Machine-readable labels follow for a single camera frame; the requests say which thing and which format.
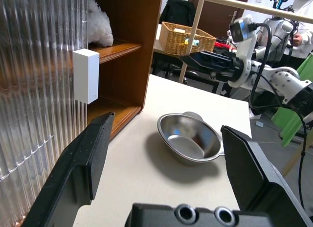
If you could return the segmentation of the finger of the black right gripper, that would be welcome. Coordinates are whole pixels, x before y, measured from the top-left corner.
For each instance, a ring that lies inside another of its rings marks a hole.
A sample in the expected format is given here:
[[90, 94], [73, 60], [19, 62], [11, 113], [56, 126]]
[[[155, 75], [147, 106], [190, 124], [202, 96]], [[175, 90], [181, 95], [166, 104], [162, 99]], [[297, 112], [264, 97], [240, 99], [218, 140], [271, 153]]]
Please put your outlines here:
[[232, 68], [232, 60], [229, 57], [212, 52], [194, 52], [181, 55], [179, 59], [189, 67], [198, 70], [222, 71]]

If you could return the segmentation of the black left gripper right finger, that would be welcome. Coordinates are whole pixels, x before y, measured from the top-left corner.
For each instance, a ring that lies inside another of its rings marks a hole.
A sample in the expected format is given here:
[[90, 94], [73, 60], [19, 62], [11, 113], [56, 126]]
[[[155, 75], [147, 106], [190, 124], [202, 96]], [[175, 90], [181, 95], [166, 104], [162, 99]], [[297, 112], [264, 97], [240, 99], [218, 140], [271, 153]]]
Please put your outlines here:
[[274, 227], [311, 227], [312, 220], [259, 144], [221, 127], [227, 176], [239, 209], [266, 214]]

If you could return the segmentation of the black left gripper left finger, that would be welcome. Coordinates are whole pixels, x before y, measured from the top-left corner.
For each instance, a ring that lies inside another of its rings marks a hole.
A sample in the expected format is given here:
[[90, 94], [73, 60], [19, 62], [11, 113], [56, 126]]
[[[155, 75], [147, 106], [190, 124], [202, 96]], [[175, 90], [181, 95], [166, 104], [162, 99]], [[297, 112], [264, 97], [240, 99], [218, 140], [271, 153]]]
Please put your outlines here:
[[80, 207], [95, 199], [113, 120], [113, 112], [96, 117], [64, 149], [22, 226], [73, 226]]

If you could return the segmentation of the person's bare hand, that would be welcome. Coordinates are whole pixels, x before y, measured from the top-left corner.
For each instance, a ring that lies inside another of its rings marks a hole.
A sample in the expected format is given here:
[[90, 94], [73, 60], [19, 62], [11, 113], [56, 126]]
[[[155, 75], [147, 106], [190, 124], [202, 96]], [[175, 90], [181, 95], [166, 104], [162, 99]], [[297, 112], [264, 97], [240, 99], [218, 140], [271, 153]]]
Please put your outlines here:
[[295, 34], [293, 38], [291, 39], [293, 46], [300, 46], [302, 44], [302, 36], [300, 34]]

